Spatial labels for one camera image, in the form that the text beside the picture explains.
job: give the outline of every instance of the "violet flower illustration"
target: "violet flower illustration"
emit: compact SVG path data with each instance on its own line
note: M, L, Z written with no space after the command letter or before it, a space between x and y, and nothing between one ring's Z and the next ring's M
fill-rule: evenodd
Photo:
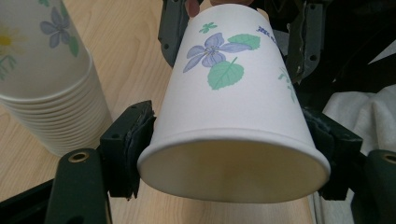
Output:
M65 16L62 19L62 16L59 14L56 7L53 7L51 11L51 20L52 22L40 22L41 31L46 35L50 35L49 46L52 49L57 47L60 43L60 40L62 40L62 42L67 45L69 43L70 35L65 29L69 28L69 17Z
M227 43L224 44L224 38L222 33L217 33L210 36L203 46L194 46L187 53L187 58L190 61L187 63L183 70L183 73L188 72L192 69L198 62L202 60L202 65L204 67L212 67L217 63L221 63L226 60L225 55L220 51L227 53L236 53L246 49L251 49L251 46L240 43Z

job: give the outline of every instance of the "paper cup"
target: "paper cup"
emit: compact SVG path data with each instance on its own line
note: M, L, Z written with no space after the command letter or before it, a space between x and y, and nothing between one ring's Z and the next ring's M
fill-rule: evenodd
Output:
M228 203L290 201L328 180L259 12L221 5L190 21L138 170L160 191Z
M0 98L9 113L55 155L62 156L83 147L98 147L100 135L112 123L96 69L90 59L84 81L71 91L45 101L38 99L35 104L32 100L27 107L24 107L24 101L4 102Z
M61 0L0 1L0 98L46 99L71 91L89 54Z

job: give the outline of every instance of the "green leaf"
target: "green leaf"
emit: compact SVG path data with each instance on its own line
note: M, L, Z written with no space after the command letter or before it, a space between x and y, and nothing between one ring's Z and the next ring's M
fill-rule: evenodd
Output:
M16 63L17 61L11 55L8 55L8 65L11 67L11 69L15 68L14 64Z
M78 41L75 36L70 36L69 39L69 49L72 52L73 56L78 56Z
M251 46L251 49L257 49L260 47L260 37L256 35L235 35L228 38L228 41L249 45Z
M212 90L218 90L227 86L232 86L244 75L244 67L234 63L236 58L230 62L215 64L207 75L207 82Z
M199 33L204 33L204 34L206 34L207 32L209 32L209 29L208 29L208 28L204 28L204 29L201 29L201 30L199 31Z
M62 13L62 15L64 16L64 18L66 18L66 17L69 16L69 13L67 13L67 9L66 9L66 7L64 6L64 2L61 2L61 13Z
M3 66L2 64L0 64L0 68L1 68L1 70L4 71L4 73L8 73L8 69L5 66Z

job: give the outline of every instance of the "flower print on cup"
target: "flower print on cup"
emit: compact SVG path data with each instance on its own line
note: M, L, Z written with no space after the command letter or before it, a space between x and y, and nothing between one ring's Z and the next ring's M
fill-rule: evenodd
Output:
M67 29L70 27L70 18L63 3L61 3L61 13L56 7L52 8L51 21L40 22L43 34L49 35L49 47L54 49L61 43L69 46L70 52L78 56L78 42L75 36L69 34Z
M15 68L17 60L14 54L23 54L21 43L27 38L20 34L19 29L11 29L0 22L0 79L5 80Z
M221 33L210 36L203 46L194 46L187 53L190 61L187 63L183 72L186 73L201 61L204 67L212 67L216 63L226 60L225 55L220 51L236 53L243 50L251 49L251 46L240 43L224 44L224 38Z
M40 23L41 31L46 35L50 35L49 46L52 49L56 48L61 39L64 44L69 44L70 35L66 31L70 25L69 18L66 16L62 19L58 9L53 7L51 11L51 20L52 22L42 21Z
M235 63L237 57L227 62L224 53L257 49L260 46L260 37L241 34L228 38L228 41L230 43L224 44L222 33L216 33L210 36L203 46L192 47L187 52L187 59L190 60L184 67L183 73L190 71L202 60L202 65L210 68L207 82L212 90L232 86L241 80L244 67Z
M38 3L40 5L44 5L45 7L49 7L50 6L49 0L38 0Z
M202 26L202 29L199 31L199 33L206 34L207 32L210 31L210 29L214 29L216 27L218 27L218 26L214 22L210 22L210 23L204 24Z
M295 93L293 85L290 81L288 70L284 67L279 67L279 69L282 73L279 75L278 79L283 80L283 78L285 78L285 83L288 85L288 89L290 91L291 100L295 103L296 102L296 93Z

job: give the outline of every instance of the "wooden table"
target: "wooden table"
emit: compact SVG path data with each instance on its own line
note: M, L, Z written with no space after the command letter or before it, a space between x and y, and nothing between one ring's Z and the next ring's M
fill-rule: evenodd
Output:
M93 55L112 118L145 100L153 102L158 115L172 71L157 40L163 1L64 2ZM0 201L52 179L58 160L0 106ZM312 223L306 198L212 203L167 195L142 183L136 200L110 203L114 223Z

